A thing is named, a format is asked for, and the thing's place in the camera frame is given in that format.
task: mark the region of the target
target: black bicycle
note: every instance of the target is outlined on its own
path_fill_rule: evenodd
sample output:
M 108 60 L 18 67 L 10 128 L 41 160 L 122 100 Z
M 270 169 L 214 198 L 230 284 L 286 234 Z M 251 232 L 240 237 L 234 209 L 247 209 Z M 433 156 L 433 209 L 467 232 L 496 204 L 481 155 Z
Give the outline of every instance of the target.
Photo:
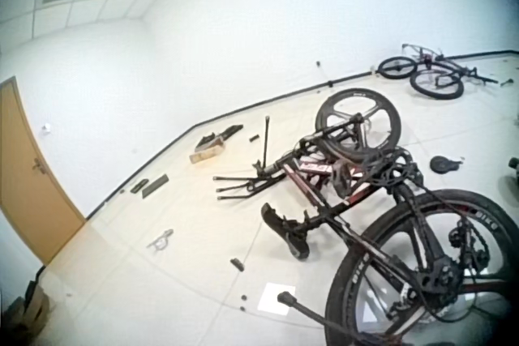
M 364 122 L 363 115 L 356 113 L 318 130 L 269 166 L 266 136 L 263 164 L 254 165 L 256 177 L 214 177 L 245 181 L 217 192 L 246 188 L 250 193 L 218 198 L 249 198 L 288 177 L 316 214 L 304 212 L 303 222 L 287 220 L 268 203 L 261 214 L 290 253 L 299 260 L 307 258 L 307 234 L 323 224 L 348 246 L 324 316 L 288 292 L 278 296 L 280 303 L 324 325 L 328 346 L 454 344 L 455 334 L 460 333 L 452 323 L 475 316 L 471 313 L 486 323 L 507 308 L 517 273 L 519 229 L 500 206 L 480 194 L 428 190 L 412 156 L 401 147 L 371 149 L 360 164 L 330 152 L 331 143 L 340 147 L 333 136 L 337 132 L 362 139 Z M 335 206 L 321 191 L 327 184 L 341 198 Z M 412 186 L 424 193 L 415 195 Z M 342 214 L 383 188 L 397 205 L 362 235 L 356 233 Z M 445 324 L 440 332 L 435 328 L 438 323 Z M 424 331 L 430 328 L 432 335 Z M 478 323 L 471 329 L 465 326 L 463 340 L 474 341 L 482 329 L 486 327 Z
M 457 99 L 464 92 L 461 79 L 469 77 L 484 83 L 498 83 L 497 80 L 478 75 L 476 67 L 470 69 L 456 64 L 443 54 L 418 45 L 403 44 L 402 51 L 412 49 L 413 57 L 393 57 L 380 63 L 378 73 L 387 79 L 410 77 L 411 87 L 435 99 Z

